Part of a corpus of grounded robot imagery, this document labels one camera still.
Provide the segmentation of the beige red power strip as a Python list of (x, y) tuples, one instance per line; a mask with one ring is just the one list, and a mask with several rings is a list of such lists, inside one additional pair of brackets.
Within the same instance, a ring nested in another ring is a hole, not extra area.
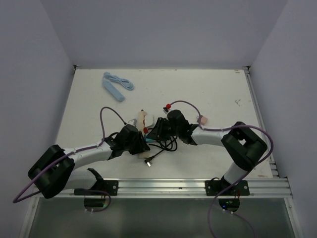
[(149, 127), (144, 126), (144, 116), (146, 114), (148, 114), (146, 111), (140, 110), (138, 112), (138, 117), (137, 117), (137, 128), (139, 131), (142, 132), (143, 136), (145, 136), (145, 134), (148, 132), (148, 128), (149, 128)]

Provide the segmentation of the pink plug adapter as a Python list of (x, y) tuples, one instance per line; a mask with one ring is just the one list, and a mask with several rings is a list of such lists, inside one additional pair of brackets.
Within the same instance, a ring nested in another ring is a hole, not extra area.
[(208, 122), (207, 117), (203, 115), (197, 116), (197, 123), (199, 123), (200, 125), (205, 125), (207, 122)]

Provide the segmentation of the white plug adapter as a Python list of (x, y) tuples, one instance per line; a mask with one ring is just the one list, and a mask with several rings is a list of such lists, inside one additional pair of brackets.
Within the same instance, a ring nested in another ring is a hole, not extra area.
[(151, 127), (155, 124), (155, 115), (153, 114), (146, 114), (144, 116), (144, 126), (145, 127)]

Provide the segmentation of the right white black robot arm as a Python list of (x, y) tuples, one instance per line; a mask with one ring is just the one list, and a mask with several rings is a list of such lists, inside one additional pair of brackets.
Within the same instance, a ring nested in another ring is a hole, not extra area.
[(267, 150), (267, 144), (243, 122), (237, 122), (228, 131), (202, 129), (198, 124), (189, 123), (180, 110), (172, 110), (166, 118), (158, 118), (147, 138), (167, 141), (177, 136), (189, 145), (214, 145), (226, 149), (233, 163), (221, 178), (220, 188), (225, 194), (233, 194), (238, 189), (241, 177), (250, 172)]

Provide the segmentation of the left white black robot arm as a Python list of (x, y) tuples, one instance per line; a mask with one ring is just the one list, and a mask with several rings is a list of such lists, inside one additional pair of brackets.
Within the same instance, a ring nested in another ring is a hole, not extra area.
[(53, 198), (67, 188), (72, 189), (70, 180), (76, 169), (120, 157), (126, 151), (131, 155), (150, 151), (142, 132), (131, 124), (86, 147), (49, 147), (28, 171), (28, 177), (44, 198)]

